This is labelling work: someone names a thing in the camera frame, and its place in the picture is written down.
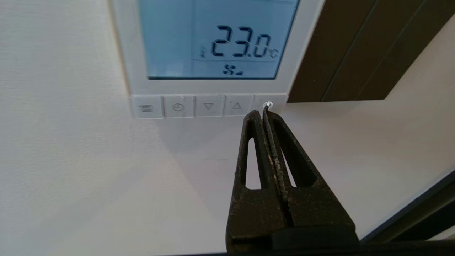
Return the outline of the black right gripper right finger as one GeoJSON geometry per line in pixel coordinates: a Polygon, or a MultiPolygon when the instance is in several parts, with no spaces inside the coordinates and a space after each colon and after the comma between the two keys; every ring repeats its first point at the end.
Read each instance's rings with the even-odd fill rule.
{"type": "Polygon", "coordinates": [[[273,248],[358,246],[354,222],[279,114],[265,111],[265,132],[286,224],[273,248]]]}

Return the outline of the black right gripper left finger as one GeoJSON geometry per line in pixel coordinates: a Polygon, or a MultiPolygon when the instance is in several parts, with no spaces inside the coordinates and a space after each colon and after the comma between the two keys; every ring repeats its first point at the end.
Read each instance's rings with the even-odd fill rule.
{"type": "Polygon", "coordinates": [[[230,254],[271,251],[272,233],[286,227],[273,180],[268,145],[257,110],[243,120],[232,198],[226,224],[226,251],[230,254]],[[255,144],[261,187],[247,188],[249,142],[255,144]]]}

